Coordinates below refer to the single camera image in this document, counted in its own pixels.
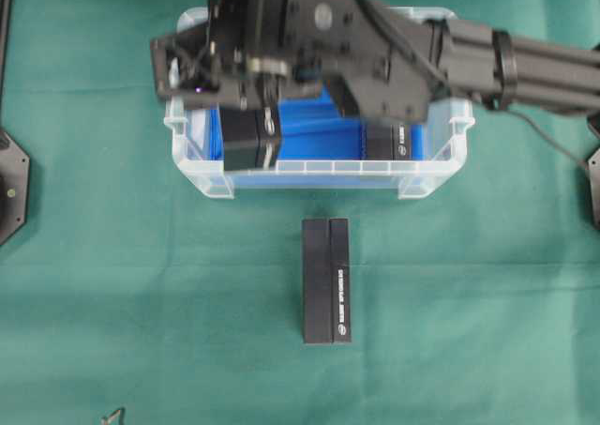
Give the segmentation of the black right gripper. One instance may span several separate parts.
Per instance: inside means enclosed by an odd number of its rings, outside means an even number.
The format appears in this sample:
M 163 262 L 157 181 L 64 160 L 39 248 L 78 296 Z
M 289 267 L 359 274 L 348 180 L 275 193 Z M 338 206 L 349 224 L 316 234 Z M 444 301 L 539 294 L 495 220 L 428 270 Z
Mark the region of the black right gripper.
M 260 72 L 252 63 L 263 30 L 260 0 L 209 0 L 203 21 L 151 40 L 156 92 L 199 109 L 259 110 Z

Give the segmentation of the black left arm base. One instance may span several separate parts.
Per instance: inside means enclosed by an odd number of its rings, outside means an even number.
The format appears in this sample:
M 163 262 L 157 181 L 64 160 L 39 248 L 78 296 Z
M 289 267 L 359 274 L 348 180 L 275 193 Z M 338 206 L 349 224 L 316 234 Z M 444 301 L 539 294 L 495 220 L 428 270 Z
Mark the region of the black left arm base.
M 12 0 L 1 0 L 1 94 L 4 94 L 11 6 Z M 26 223 L 29 172 L 29 155 L 1 126 L 2 245 Z

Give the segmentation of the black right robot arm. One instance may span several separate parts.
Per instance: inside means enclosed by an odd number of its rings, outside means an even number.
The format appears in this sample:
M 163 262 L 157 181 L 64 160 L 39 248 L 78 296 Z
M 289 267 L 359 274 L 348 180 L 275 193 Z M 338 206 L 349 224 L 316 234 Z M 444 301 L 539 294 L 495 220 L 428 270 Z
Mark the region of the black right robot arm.
M 427 118 L 462 98 L 599 115 L 599 52 L 459 19 L 413 19 L 376 0 L 208 0 L 207 18 L 152 39 L 159 98 L 240 111 L 327 91 L 345 116 Z

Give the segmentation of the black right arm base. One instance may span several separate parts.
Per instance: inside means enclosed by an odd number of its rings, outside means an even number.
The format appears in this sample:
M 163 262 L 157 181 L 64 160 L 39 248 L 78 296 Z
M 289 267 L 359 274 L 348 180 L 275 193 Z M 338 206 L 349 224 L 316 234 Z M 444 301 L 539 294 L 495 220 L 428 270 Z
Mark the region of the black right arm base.
M 588 158 L 588 177 L 591 190 L 592 222 L 596 229 L 600 227 L 600 148 Z

